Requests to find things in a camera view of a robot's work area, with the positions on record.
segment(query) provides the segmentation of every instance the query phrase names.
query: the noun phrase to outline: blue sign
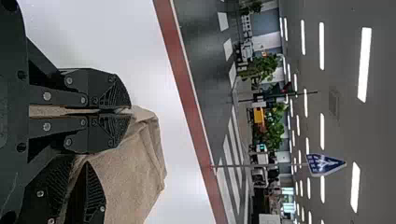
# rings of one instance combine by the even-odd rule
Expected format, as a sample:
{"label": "blue sign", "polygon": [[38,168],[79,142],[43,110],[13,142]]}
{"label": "blue sign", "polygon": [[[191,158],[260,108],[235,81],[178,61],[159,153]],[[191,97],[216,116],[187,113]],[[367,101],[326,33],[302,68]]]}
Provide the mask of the blue sign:
{"label": "blue sign", "polygon": [[345,161],[319,154],[306,155],[306,160],[308,161],[309,170],[313,177],[330,175],[347,166]]}

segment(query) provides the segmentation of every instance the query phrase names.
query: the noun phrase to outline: red stripe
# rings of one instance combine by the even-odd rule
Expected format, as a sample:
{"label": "red stripe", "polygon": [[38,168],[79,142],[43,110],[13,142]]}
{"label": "red stripe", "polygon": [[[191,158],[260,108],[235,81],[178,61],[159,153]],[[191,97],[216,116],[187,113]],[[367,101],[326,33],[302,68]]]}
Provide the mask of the red stripe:
{"label": "red stripe", "polygon": [[206,144],[204,127],[199,116],[198,104],[195,102],[192,83],[190,81],[187,62],[178,35],[171,1],[172,0],[154,0],[154,6],[163,32],[163,40],[168,51],[169,61],[171,62],[181,103],[189,124],[192,142],[204,177],[206,191],[212,205],[212,211],[218,224],[226,224],[227,218],[225,209],[219,192],[217,179],[210,169],[211,161],[209,148]]}

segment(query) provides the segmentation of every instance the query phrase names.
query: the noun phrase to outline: metal screw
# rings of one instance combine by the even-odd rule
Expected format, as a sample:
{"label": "metal screw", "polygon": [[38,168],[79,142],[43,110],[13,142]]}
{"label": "metal screw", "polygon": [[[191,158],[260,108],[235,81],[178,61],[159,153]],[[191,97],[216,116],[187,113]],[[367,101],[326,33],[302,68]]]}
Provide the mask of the metal screw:
{"label": "metal screw", "polygon": [[73,84],[73,78],[67,77],[67,78],[66,78],[66,83],[67,83],[67,85]]}
{"label": "metal screw", "polygon": [[39,191],[37,192],[37,197],[38,197],[38,198],[44,197],[44,190],[39,190]]}
{"label": "metal screw", "polygon": [[23,71],[18,71],[18,78],[19,79],[26,79],[26,73]]}
{"label": "metal screw", "polygon": [[113,83],[113,82],[115,82],[115,81],[116,81],[116,76],[110,75],[110,76],[108,77],[108,82],[109,82],[109,83]]}
{"label": "metal screw", "polygon": [[55,224],[55,219],[54,218],[50,218],[47,223],[48,224]]}
{"label": "metal screw", "polygon": [[44,123],[43,130],[48,132],[50,130],[50,123]]}
{"label": "metal screw", "polygon": [[17,146],[17,151],[19,151],[19,152],[26,151],[26,144],[25,143],[19,143],[18,146]]}
{"label": "metal screw", "polygon": [[94,105],[97,105],[98,104],[98,98],[97,97],[93,97],[92,98],[92,103],[94,104]]}
{"label": "metal screw", "polygon": [[85,125],[87,124],[87,120],[82,119],[81,122],[80,122],[80,124],[81,124],[81,126],[85,126]]}
{"label": "metal screw", "polygon": [[98,120],[97,119],[93,119],[92,120],[92,126],[96,126],[98,125]]}
{"label": "metal screw", "polygon": [[81,97],[81,103],[85,105],[87,103],[87,99],[84,96]]}
{"label": "metal screw", "polygon": [[107,144],[108,144],[109,147],[113,147],[114,146],[114,141],[110,139],[110,140],[108,140]]}
{"label": "metal screw", "polygon": [[67,147],[70,147],[70,146],[73,144],[73,141],[72,141],[72,139],[67,138],[66,141],[64,141],[64,144],[65,144]]}
{"label": "metal screw", "polygon": [[43,98],[45,101],[50,101],[50,98],[52,98],[52,95],[50,94],[50,92],[46,91],[43,94]]}

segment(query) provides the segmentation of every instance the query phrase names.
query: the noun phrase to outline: ceiling light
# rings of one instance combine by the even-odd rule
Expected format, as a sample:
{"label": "ceiling light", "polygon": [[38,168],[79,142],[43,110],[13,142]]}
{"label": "ceiling light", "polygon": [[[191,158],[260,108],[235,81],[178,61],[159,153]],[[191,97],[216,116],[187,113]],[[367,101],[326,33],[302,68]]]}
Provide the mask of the ceiling light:
{"label": "ceiling light", "polygon": [[282,21],[282,18],[279,18],[279,24],[280,24],[280,36],[283,38],[283,21]]}
{"label": "ceiling light", "polygon": [[319,24],[319,62],[320,69],[324,70],[324,23]]}
{"label": "ceiling light", "polygon": [[288,79],[291,82],[290,64],[288,63]]}
{"label": "ceiling light", "polygon": [[325,202],[325,179],[324,176],[320,177],[320,199],[322,200],[322,203]]}
{"label": "ceiling light", "polygon": [[352,188],[350,193],[350,205],[355,213],[358,213],[359,190],[361,185],[361,168],[356,162],[352,166]]}
{"label": "ceiling light", "polygon": [[372,28],[361,29],[361,65],[359,68],[358,98],[366,103],[367,80],[369,77],[370,50],[371,50]]}
{"label": "ceiling light", "polygon": [[301,221],[305,222],[305,211],[303,207],[301,207]]}
{"label": "ceiling light", "polygon": [[308,199],[311,199],[311,179],[309,177],[306,179],[306,192]]}
{"label": "ceiling light", "polygon": [[[294,157],[294,164],[297,164],[297,159]],[[294,165],[294,173],[297,173],[297,165]]]}
{"label": "ceiling light", "polygon": [[305,55],[305,22],[301,20],[301,52]]}
{"label": "ceiling light", "polygon": [[301,165],[301,150],[298,150],[298,163],[300,163],[300,169],[303,168]]}
{"label": "ceiling light", "polygon": [[294,134],[294,130],[291,131],[291,139],[293,140],[293,146],[296,146],[296,138],[295,138],[295,134]]}
{"label": "ceiling light", "polygon": [[297,120],[297,136],[300,136],[300,117],[296,115]]}
{"label": "ceiling light", "polygon": [[308,94],[306,93],[306,89],[304,89],[304,112],[305,117],[308,118]]}
{"label": "ceiling light", "polygon": [[284,19],[284,22],[285,22],[285,38],[286,38],[286,41],[289,41],[289,37],[288,37],[288,19]]}
{"label": "ceiling light", "polygon": [[300,180],[300,196],[304,197],[303,180]]}
{"label": "ceiling light", "polygon": [[309,138],[305,138],[305,154],[309,155]]}
{"label": "ceiling light", "polygon": [[286,58],[283,56],[283,74],[286,75]]}
{"label": "ceiling light", "polygon": [[320,113],[320,147],[324,150],[324,115]]}
{"label": "ceiling light", "polygon": [[294,74],[294,90],[295,90],[295,91],[298,91],[297,74]]}
{"label": "ceiling light", "polygon": [[296,182],[296,195],[298,196],[298,183]]}
{"label": "ceiling light", "polygon": [[291,113],[291,117],[294,117],[294,111],[293,111],[293,100],[290,99],[290,113]]}
{"label": "ceiling light", "polygon": [[288,128],[289,128],[289,130],[291,129],[291,126],[290,126],[290,116],[288,115]]}

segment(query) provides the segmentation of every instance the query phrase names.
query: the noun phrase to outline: potted plant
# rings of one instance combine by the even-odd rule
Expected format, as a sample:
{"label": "potted plant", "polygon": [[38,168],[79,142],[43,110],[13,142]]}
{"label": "potted plant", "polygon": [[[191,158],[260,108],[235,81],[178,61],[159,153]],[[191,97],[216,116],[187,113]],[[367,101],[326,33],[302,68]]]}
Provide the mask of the potted plant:
{"label": "potted plant", "polygon": [[257,78],[258,83],[261,83],[264,80],[272,81],[274,79],[273,73],[277,66],[278,58],[275,54],[269,54],[266,57],[255,58],[253,63],[247,67],[247,70],[239,72],[238,76],[240,76],[244,81],[248,78]]}

